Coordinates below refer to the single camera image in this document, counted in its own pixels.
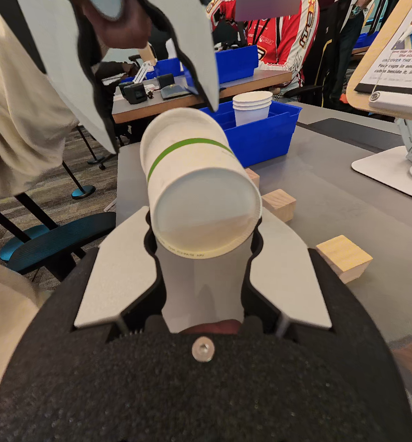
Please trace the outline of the dark blue pouch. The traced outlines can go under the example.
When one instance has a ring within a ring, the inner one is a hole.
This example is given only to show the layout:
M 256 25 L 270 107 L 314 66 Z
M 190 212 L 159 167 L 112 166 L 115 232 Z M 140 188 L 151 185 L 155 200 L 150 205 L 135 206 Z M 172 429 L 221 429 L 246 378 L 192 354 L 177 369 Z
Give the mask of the dark blue pouch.
M 178 84 L 167 85 L 160 89 L 160 94 L 163 100 L 170 100 L 192 95 L 192 92 Z

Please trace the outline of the blue plastic bin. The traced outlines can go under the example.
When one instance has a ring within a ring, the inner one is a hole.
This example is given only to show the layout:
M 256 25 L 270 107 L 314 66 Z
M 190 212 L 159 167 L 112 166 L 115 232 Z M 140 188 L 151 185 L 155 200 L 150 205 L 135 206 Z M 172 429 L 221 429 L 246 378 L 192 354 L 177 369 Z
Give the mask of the blue plastic bin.
M 254 45 L 219 51 L 215 53 L 215 57 L 220 84 L 251 77 L 258 67 L 258 48 Z M 194 87 L 192 76 L 178 58 L 159 60 L 154 71 L 155 76 L 184 75 L 187 85 Z
M 286 155 L 301 107 L 272 102 L 266 119 L 237 126 L 232 102 L 223 102 L 211 116 L 224 130 L 229 146 L 244 168 Z

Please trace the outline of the black table mat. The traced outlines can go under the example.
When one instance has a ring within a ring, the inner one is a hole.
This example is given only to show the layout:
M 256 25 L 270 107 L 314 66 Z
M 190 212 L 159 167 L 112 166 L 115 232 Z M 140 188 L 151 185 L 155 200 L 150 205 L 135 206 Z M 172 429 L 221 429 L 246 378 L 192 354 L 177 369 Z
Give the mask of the black table mat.
M 380 153 L 403 144 L 402 137 L 399 134 L 335 118 L 310 124 L 298 122 L 297 126 L 372 153 Z

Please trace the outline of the wooden board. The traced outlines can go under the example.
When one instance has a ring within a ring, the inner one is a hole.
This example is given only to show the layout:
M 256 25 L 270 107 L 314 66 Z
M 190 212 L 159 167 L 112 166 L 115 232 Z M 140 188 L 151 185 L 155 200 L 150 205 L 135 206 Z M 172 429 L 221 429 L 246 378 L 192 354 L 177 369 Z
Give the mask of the wooden board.
M 380 32 L 372 45 L 369 47 L 368 51 L 363 56 L 348 82 L 346 90 L 347 101 L 351 107 L 360 111 L 361 113 L 376 112 L 376 110 L 373 110 L 369 106 L 370 92 L 357 92 L 355 89 L 361 82 L 364 75 L 371 68 L 372 64 L 376 61 L 384 47 L 391 40 L 411 8 L 412 0 L 402 0 L 396 4 L 389 18 L 381 27 Z

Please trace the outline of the person's left hand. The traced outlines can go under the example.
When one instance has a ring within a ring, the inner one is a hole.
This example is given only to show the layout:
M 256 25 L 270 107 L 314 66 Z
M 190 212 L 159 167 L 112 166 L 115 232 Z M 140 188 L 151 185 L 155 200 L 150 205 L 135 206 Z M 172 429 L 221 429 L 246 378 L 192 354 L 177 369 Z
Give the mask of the person's left hand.
M 152 21 L 140 3 L 124 1 L 122 15 L 117 21 L 103 20 L 98 36 L 110 48 L 144 49 L 152 31 Z

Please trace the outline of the printed instruction sheet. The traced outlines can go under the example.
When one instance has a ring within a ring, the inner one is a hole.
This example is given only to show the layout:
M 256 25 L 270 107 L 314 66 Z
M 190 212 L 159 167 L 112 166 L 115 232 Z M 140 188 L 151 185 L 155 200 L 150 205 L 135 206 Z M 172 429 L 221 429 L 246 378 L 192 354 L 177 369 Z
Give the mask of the printed instruction sheet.
M 412 8 L 355 90 L 412 93 Z

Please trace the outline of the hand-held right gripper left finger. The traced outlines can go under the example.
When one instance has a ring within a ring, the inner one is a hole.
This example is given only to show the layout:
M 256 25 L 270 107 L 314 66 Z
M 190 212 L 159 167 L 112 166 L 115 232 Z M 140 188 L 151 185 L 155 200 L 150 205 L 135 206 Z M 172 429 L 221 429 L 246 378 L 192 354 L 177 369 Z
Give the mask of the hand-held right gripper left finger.
M 119 329 L 143 329 L 148 317 L 161 315 L 166 287 L 156 251 L 149 208 L 144 206 L 98 247 L 74 326 L 113 323 Z

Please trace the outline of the black pole stand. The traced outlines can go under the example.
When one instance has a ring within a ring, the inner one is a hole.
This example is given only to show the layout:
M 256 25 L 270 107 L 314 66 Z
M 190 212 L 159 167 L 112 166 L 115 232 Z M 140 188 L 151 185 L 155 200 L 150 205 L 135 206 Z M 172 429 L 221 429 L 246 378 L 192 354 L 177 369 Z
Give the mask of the black pole stand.
M 62 166 L 76 185 L 76 189 L 71 194 L 73 200 L 81 200 L 95 193 L 96 188 L 93 185 L 81 185 L 64 161 L 62 161 Z

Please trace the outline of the wooden desk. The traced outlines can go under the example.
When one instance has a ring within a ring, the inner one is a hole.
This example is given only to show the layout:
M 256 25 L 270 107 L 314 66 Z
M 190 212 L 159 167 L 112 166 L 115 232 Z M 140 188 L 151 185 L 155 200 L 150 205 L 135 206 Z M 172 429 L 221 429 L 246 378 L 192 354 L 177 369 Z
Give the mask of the wooden desk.
M 271 86 L 286 83 L 291 80 L 289 70 L 262 70 L 255 69 L 251 77 L 221 84 L 220 102 L 225 102 L 235 95 L 248 91 L 258 91 Z M 112 116 L 117 124 L 130 122 L 137 119 L 159 115 L 174 108 L 203 108 L 206 103 L 196 95 L 186 95 L 164 100 L 160 91 L 153 93 L 153 98 L 138 104 L 129 104 L 125 98 L 114 101 Z

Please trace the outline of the black office chair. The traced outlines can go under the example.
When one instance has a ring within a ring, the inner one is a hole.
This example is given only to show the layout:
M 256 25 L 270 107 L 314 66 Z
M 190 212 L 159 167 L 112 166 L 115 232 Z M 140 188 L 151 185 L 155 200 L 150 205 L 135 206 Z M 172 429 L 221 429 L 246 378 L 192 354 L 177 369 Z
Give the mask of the black office chair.
M 102 212 L 49 229 L 41 224 L 21 231 L 28 241 L 14 236 L 0 250 L 0 259 L 11 270 L 25 275 L 45 267 L 63 281 L 76 267 L 72 255 L 85 257 L 82 247 L 98 240 L 116 227 L 116 213 Z

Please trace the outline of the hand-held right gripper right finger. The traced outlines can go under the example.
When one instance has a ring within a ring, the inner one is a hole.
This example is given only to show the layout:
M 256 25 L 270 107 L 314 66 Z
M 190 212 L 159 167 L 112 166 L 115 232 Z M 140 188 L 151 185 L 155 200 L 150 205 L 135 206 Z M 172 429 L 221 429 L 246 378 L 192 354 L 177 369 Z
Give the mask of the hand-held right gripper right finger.
M 254 229 L 251 252 L 241 289 L 246 317 L 258 317 L 263 329 L 332 327 L 308 247 L 266 208 Z

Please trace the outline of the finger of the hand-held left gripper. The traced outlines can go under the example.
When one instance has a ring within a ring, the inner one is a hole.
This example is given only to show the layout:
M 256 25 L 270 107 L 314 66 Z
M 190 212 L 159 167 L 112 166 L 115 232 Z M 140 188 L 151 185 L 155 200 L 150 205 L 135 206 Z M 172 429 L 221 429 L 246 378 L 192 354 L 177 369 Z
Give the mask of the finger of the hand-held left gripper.
M 155 27 L 170 34 L 176 54 L 194 86 L 213 112 L 218 110 L 220 83 L 213 38 L 203 5 L 197 0 L 141 0 Z
M 71 1 L 18 1 L 46 75 L 76 119 L 107 151 L 119 147 L 112 121 L 91 68 L 92 42 Z

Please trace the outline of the person's left forearm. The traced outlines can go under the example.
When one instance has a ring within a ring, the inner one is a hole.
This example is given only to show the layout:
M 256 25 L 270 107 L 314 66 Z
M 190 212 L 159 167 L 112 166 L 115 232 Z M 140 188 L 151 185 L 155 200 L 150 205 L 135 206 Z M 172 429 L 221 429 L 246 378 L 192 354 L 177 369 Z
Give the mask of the person's left forearm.
M 0 198 L 61 165 L 77 119 L 0 15 Z

